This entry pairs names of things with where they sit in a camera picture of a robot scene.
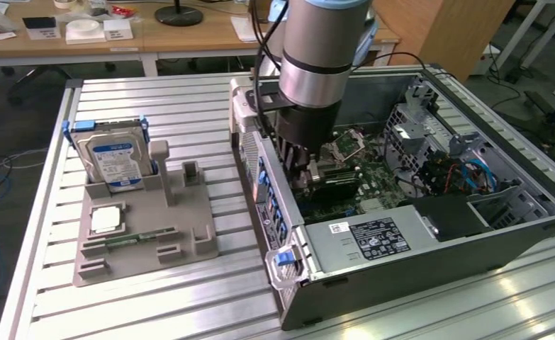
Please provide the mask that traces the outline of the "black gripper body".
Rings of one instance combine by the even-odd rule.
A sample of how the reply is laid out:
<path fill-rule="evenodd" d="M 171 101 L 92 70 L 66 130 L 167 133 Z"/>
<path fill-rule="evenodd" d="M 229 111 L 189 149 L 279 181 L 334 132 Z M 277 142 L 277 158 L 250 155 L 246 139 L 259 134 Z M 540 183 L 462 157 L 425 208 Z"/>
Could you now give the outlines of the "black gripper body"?
<path fill-rule="evenodd" d="M 291 106 L 278 110 L 275 131 L 290 144 L 318 152 L 333 136 L 342 101 L 323 108 Z"/>

